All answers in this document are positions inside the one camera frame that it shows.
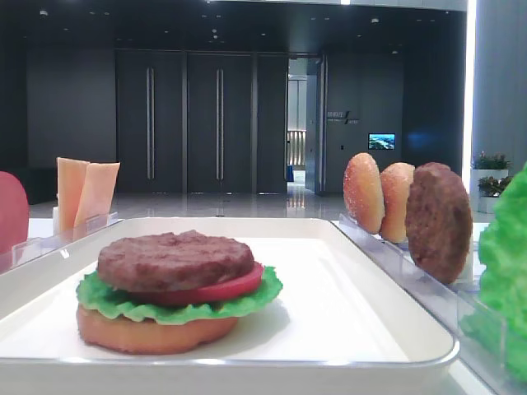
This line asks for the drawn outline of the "green lettuce in right rack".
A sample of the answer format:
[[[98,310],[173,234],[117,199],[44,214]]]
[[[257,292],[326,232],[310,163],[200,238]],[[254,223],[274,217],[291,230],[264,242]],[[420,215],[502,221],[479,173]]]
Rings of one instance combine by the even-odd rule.
[[[495,219],[480,234],[478,257],[486,266],[479,300],[487,311],[461,321],[465,333],[526,381],[526,170],[517,173],[498,198]]]

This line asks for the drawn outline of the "green lettuce leaf on tray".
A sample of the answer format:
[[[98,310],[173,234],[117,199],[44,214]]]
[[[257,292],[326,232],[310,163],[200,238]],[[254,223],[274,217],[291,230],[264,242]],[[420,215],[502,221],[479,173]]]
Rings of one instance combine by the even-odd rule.
[[[78,303],[106,318],[128,318],[136,323],[151,319],[161,325],[183,325],[199,319],[241,318],[263,309],[282,290],[274,267],[263,270],[259,287],[247,295],[222,302],[189,304],[184,307],[163,307],[137,302],[123,290],[106,285],[96,272],[84,276],[76,288]]]

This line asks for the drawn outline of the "red tomato slice on tray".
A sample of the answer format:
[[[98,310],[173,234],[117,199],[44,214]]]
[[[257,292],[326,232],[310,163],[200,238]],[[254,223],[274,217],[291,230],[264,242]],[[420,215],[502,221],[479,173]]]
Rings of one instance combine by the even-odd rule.
[[[250,273],[213,286],[192,290],[129,292],[129,294],[139,302],[161,306],[185,306],[187,304],[233,300],[255,291],[262,282],[263,273],[264,266],[255,263]]]

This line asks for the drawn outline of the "clear acrylic right rack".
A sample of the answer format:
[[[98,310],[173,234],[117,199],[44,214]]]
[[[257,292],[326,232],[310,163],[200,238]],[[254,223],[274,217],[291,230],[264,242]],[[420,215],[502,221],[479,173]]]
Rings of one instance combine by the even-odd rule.
[[[367,234],[346,214],[339,217],[338,227],[460,340],[459,359],[449,368],[439,394],[526,393],[526,383],[507,368],[513,355],[509,345],[518,341],[506,320],[479,300],[477,277],[468,273],[444,286],[413,264],[404,244]]]

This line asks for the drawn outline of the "bottom bun slice on tray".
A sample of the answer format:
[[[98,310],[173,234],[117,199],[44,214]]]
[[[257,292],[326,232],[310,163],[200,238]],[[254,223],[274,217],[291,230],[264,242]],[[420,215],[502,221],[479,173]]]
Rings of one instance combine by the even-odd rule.
[[[80,338],[88,345],[132,355],[172,355],[219,340],[237,318],[198,319],[181,325],[161,325],[151,319],[134,322],[124,316],[106,318],[81,306],[76,312]]]

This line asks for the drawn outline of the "dark double doors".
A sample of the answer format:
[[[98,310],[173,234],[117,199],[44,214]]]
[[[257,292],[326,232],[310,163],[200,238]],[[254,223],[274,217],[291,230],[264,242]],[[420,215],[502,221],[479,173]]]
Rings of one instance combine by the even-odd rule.
[[[120,50],[123,193],[283,193],[283,53]]]

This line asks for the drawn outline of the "white metal tray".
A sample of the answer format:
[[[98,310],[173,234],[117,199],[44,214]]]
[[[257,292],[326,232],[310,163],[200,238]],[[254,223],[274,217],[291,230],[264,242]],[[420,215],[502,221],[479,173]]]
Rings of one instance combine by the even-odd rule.
[[[250,246],[283,288],[218,342],[120,355],[77,334],[75,290],[122,237],[197,230]],[[433,394],[459,340],[320,219],[122,220],[1,277],[4,394]]]

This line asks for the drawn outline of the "sesame bun slice hidden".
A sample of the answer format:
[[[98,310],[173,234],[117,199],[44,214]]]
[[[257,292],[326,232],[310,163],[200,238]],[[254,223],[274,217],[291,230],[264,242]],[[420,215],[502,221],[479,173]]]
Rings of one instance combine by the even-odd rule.
[[[380,235],[392,243],[401,243],[407,239],[405,218],[414,170],[413,165],[397,162],[389,165],[380,174],[385,203]]]

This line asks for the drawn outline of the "brown meat patty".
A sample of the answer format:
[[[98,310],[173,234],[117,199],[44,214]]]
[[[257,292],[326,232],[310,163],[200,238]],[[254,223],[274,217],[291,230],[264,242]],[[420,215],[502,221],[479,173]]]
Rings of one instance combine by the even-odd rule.
[[[405,226],[416,266],[443,284],[463,271],[473,218],[462,179],[449,166],[430,162],[413,172]]]
[[[247,244],[195,230],[122,238],[98,257],[99,278],[119,290],[193,290],[242,277],[254,268]]]

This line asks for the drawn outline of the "orange cheese slice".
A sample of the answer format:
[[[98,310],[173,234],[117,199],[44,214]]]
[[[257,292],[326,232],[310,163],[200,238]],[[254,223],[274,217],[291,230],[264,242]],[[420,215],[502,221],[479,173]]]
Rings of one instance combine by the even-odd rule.
[[[88,161],[57,158],[58,228],[63,233],[74,227],[86,177]]]
[[[75,217],[74,226],[110,212],[120,163],[90,163]]]

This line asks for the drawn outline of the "brown meat patty rear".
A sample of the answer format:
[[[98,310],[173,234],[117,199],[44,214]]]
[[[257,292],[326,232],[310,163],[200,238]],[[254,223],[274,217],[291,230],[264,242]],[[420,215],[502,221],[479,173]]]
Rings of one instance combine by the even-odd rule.
[[[463,271],[473,218],[462,179],[449,166],[430,162],[413,172],[405,226],[416,266],[443,284]]]

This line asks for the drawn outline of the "wall display screen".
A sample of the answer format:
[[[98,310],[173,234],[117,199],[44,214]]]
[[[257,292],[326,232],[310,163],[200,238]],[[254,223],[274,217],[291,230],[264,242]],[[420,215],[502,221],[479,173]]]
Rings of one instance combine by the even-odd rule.
[[[394,133],[369,133],[368,134],[369,150],[391,151],[395,149]]]

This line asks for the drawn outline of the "sesame bun slice far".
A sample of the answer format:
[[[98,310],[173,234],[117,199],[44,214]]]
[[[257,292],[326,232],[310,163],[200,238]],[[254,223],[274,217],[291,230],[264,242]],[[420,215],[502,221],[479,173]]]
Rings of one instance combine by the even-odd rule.
[[[385,217],[380,171],[368,153],[356,154],[343,176],[343,198],[349,215],[370,234],[377,234]]]

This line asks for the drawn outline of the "brown meat patty front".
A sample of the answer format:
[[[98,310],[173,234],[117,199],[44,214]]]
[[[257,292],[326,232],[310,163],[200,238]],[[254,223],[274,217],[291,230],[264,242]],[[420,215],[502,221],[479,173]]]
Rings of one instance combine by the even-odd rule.
[[[119,290],[193,290],[242,277],[254,268],[247,244],[195,230],[122,238],[98,257],[99,278]]]

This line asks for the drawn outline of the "clear acrylic left rack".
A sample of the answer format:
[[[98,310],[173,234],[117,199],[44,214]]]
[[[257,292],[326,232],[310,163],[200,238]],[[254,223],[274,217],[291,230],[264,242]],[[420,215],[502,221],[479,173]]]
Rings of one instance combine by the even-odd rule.
[[[30,238],[27,241],[16,244],[10,251],[1,255],[1,273],[9,272],[15,267],[24,265],[41,256],[56,250],[64,249],[71,243],[94,234],[99,230],[119,222],[117,212],[95,216],[85,223],[58,235],[42,238]]]

